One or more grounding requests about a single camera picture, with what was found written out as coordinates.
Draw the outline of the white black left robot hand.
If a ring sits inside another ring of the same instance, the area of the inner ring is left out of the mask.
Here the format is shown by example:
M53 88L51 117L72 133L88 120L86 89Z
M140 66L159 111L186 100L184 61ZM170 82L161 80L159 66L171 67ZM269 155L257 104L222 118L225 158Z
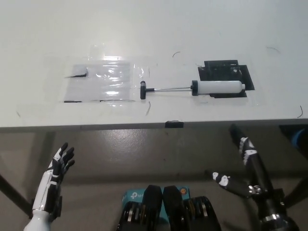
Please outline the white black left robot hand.
M74 147L68 148L68 143L64 143L42 175L32 210L46 212L49 222L61 216L61 184L68 169L75 163L73 157Z

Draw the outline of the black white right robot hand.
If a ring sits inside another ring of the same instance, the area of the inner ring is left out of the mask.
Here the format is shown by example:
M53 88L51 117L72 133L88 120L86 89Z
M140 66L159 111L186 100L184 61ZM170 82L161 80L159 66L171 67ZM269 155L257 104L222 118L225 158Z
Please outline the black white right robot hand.
M282 190L274 189L265 165L250 138L239 127L232 124L229 132L238 148L239 156L247 172L248 182L238 180L228 174L207 170L221 188L242 198L251 198L258 207L258 217L266 220L274 216L286 216Z

